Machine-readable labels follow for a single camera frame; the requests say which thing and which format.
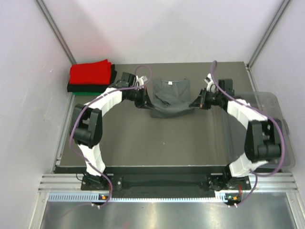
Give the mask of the grey t shirt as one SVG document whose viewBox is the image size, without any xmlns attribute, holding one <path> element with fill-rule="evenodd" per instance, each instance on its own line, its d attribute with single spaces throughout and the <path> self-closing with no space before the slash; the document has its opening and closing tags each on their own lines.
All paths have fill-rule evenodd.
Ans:
<svg viewBox="0 0 305 229">
<path fill-rule="evenodd" d="M 174 118 L 194 112 L 194 109 L 190 107 L 192 103 L 190 80 L 155 79 L 152 88 L 154 106 L 151 110 L 152 118 Z"/>
</svg>

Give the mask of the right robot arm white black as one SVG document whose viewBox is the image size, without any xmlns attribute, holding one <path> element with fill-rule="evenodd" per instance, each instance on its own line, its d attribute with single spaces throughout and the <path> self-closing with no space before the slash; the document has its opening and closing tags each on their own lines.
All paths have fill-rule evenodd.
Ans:
<svg viewBox="0 0 305 229">
<path fill-rule="evenodd" d="M 212 106 L 218 106 L 246 130 L 243 153 L 225 167 L 222 176 L 208 177 L 211 188 L 216 191 L 237 188 L 245 183 L 251 172 L 276 159 L 281 167 L 285 158 L 281 121 L 252 107 L 246 100 L 236 98 L 231 79 L 216 82 L 209 74 L 205 82 L 207 87 L 200 91 L 189 107 L 208 110 Z"/>
</svg>

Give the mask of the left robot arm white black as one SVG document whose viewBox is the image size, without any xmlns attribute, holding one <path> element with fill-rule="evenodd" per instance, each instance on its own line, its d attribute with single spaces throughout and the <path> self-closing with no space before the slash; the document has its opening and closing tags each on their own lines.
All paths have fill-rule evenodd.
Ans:
<svg viewBox="0 0 305 229">
<path fill-rule="evenodd" d="M 86 163 L 82 178 L 82 190 L 105 190 L 111 188 L 102 159 L 100 141 L 103 135 L 103 116 L 124 100 L 134 102 L 140 109 L 154 109 L 146 85 L 149 78 L 123 73 L 120 80 L 86 104 L 77 104 L 72 113 L 70 144 L 80 149 L 79 155 Z"/>
</svg>

